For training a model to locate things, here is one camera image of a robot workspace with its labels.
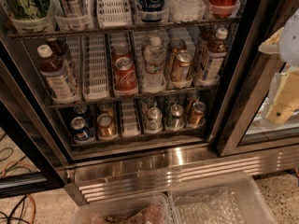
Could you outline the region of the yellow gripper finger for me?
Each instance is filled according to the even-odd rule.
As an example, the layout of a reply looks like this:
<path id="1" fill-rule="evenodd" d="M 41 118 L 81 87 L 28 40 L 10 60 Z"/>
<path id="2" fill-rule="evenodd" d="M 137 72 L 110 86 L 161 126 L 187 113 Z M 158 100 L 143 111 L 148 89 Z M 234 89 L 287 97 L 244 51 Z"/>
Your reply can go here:
<path id="1" fill-rule="evenodd" d="M 276 73 L 268 97 L 265 118 L 275 124 L 284 124 L 299 108 L 299 69 L 291 67 L 286 73 Z"/>
<path id="2" fill-rule="evenodd" d="M 274 32 L 259 47 L 258 51 L 264 54 L 279 54 L 279 40 L 283 32 L 283 27 Z"/>

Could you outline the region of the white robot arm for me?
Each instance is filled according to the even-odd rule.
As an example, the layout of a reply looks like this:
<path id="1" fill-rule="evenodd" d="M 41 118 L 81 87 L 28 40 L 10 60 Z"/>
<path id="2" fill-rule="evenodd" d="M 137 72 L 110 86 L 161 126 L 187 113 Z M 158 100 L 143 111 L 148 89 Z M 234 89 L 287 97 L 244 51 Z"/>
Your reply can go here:
<path id="1" fill-rule="evenodd" d="M 299 9 L 258 51 L 278 54 L 290 66 L 286 72 L 274 74 L 262 113 L 264 120 L 283 125 L 299 109 Z"/>

